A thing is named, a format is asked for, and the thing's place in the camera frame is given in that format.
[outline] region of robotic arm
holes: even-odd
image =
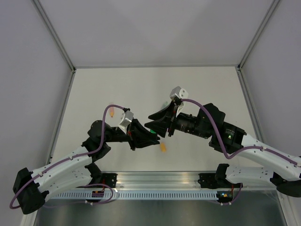
[[[224,122],[225,113],[213,104],[202,106],[187,99],[186,90],[176,87],[172,90],[169,106],[149,116],[151,122],[144,126],[155,131],[161,137],[172,136],[175,130],[208,139],[209,146],[222,152],[227,159],[236,155],[253,160],[264,167],[240,168],[220,164],[216,173],[200,174],[202,188],[231,188],[247,185],[274,184],[277,190],[293,197],[301,197],[301,158],[282,153],[246,134],[241,128]],[[200,107],[197,116],[185,114],[186,102]],[[103,120],[95,121],[88,131],[89,138],[82,146],[68,156],[33,171],[27,168],[17,174],[13,191],[15,196],[11,209],[21,207],[24,214],[29,214],[44,205],[51,197],[79,186],[98,184],[102,181],[102,172],[94,163],[109,151],[109,142],[128,142],[130,148],[144,148],[159,144],[157,134],[145,129],[134,119],[130,109],[121,108],[124,116],[118,127],[110,127]],[[20,206],[13,206],[17,199]]]

